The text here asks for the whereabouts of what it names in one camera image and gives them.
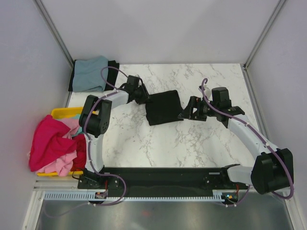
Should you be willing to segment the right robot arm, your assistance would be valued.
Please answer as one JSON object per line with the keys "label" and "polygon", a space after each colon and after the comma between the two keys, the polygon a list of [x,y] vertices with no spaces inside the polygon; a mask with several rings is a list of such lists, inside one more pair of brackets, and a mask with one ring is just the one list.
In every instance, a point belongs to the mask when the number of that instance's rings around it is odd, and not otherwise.
{"label": "right robot arm", "polygon": [[238,106],[232,106],[230,99],[213,99],[207,97],[190,97],[186,108],[179,118],[206,121],[215,117],[227,129],[234,133],[254,158],[253,167],[230,165],[226,173],[220,176],[224,188],[232,188],[237,182],[253,186],[263,195],[276,194],[278,190],[289,188],[290,199],[294,195],[293,156],[290,150],[281,149],[272,144],[249,122],[245,112]]}

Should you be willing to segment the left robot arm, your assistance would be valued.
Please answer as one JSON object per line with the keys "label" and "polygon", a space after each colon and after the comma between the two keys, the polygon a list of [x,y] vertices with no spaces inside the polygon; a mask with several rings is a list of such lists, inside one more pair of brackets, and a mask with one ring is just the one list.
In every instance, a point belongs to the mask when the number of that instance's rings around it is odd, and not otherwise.
{"label": "left robot arm", "polygon": [[86,164],[79,178],[79,189],[100,189],[105,184],[103,138],[108,130],[112,109],[135,101],[145,104],[150,95],[144,84],[136,87],[124,85],[102,97],[89,95],[83,106],[79,125],[86,140]]}

